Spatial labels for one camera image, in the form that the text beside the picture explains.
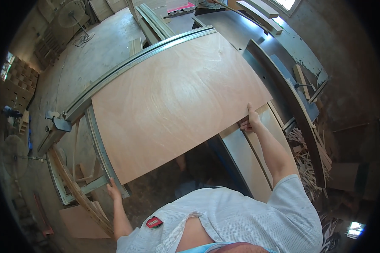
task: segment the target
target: wall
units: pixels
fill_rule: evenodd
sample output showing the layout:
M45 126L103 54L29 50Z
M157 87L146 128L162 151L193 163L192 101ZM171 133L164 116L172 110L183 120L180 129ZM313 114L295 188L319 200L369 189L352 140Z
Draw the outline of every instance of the wall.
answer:
M291 17L271 6L312 49L330 77L320 96L320 117L329 129L326 138L335 139L338 147L335 159L379 158L380 65L349 5L340 0L301 0ZM338 131L363 123L370 124Z
M43 34L47 26L48 22L35 5L22 22L9 47L12 54L38 72L41 69L33 52L38 34Z

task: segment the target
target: concrete floor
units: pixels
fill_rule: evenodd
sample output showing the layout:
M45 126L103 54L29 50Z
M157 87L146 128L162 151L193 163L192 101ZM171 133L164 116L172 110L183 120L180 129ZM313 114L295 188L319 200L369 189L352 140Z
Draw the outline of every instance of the concrete floor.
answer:
M193 13L172 18L168 25L175 33L191 30ZM109 69L129 57L128 42L141 37L141 29L135 22L128 8L107 18L90 29L95 36L84 48L69 45L53 67L40 74L35 98L29 108L32 121L31 142L34 145L32 155L37 155L36 148L45 135L45 126L50 123L44 119L47 110L61 112L80 94L89 80L94 81ZM68 157L71 168L74 129L58 143ZM86 119L80 120L78 144L75 163L83 163L91 169L95 161L95 152L88 133ZM187 153L188 169L204 183L213 177L219 185L228 185L228 176L224 168L210 151L202 144ZM144 219L163 205L174 201L174 190L180 184L180 170L175 160L128 183L132 195L123 200L124 208L133 227L141 226ZM62 252L110 252L116 250L112 239L78 239L71 238L58 213L63 209L59 201L46 163L29 161L28 170L19 180L22 194L31 212L41 218L36 207L32 191L40 194L41 202L55 234L50 235ZM100 205L110 221L113 219L113 204L106 187L96 190Z

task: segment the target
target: person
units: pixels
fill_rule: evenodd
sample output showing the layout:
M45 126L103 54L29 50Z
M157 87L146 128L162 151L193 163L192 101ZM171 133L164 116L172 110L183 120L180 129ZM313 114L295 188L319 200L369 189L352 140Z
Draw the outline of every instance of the person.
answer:
M261 123L248 104L248 119L240 129L258 135L263 157L273 177L267 203L225 187L192 191L150 215L132 229L121 194L107 184L114 201L117 252L319 252L322 227L305 194L293 160Z
M196 0L194 4L196 5L196 10L194 11L194 16L201 14L213 13L217 11L224 11L226 8L218 3L228 5L228 0ZM201 25L194 22L192 29L201 27Z

